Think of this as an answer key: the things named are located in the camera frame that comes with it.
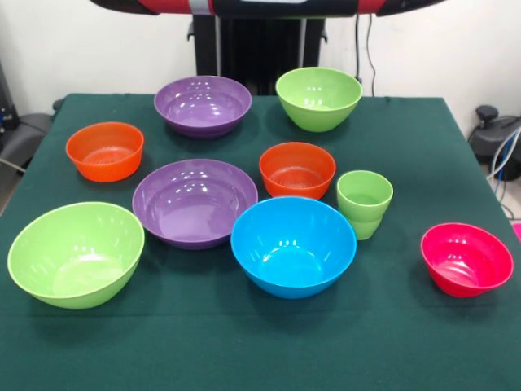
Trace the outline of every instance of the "pink bowl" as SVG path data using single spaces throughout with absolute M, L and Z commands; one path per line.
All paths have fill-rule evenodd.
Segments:
M 512 228 L 514 228 L 515 234 L 518 236 L 519 241 L 521 241 L 521 222 L 512 224 Z
M 460 222 L 439 224 L 427 231 L 422 254 L 434 282 L 454 297 L 492 291 L 514 273 L 514 259 L 496 236 Z

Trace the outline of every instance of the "dark green cloth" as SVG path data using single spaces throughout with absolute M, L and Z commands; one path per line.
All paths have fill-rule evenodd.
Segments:
M 97 121 L 145 134 L 129 179 L 83 179 L 65 154 L 69 136 Z M 137 184 L 175 160 L 226 160 L 255 180 L 261 153 L 300 140 L 330 151 L 337 175 L 371 169 L 395 197 L 373 239 L 331 288 L 302 301 L 262 292 L 229 244 L 203 252 L 150 235 L 125 289 L 92 310 L 61 310 L 0 274 L 2 390 L 519 390 L 519 272 L 503 288 L 467 300 L 440 292 L 422 263 L 430 226 L 469 222 L 519 242 L 442 99 L 363 99 L 326 134 L 298 130 L 275 97 L 254 98 L 232 134 L 195 141 L 168 130 L 150 95 L 67 97 L 3 217 L 0 255 L 35 217 L 60 205 L 103 200 L 131 209 Z M 336 206 L 335 186 L 325 202 Z

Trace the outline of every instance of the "blue bowl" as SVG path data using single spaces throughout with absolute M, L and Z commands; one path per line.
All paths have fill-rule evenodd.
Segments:
M 260 288 L 284 299 L 315 295 L 351 265 L 357 238 L 338 211 L 304 197 L 276 197 L 247 209 L 231 248 Z

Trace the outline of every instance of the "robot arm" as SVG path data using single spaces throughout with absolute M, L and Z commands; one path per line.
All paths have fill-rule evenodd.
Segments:
M 101 7 L 134 14 L 217 15 L 224 18 L 306 18 L 393 15 L 444 0 L 90 0 Z

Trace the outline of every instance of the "red and black machine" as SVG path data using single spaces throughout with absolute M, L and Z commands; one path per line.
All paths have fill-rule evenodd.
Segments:
M 187 14 L 198 75 L 221 75 L 252 94 L 274 94 L 278 77 L 319 64 L 326 18 L 394 15 L 444 0 L 90 0 L 133 14 Z
M 135 14 L 215 15 L 223 18 L 336 17 L 393 15 L 444 0 L 91 0 L 101 7 Z

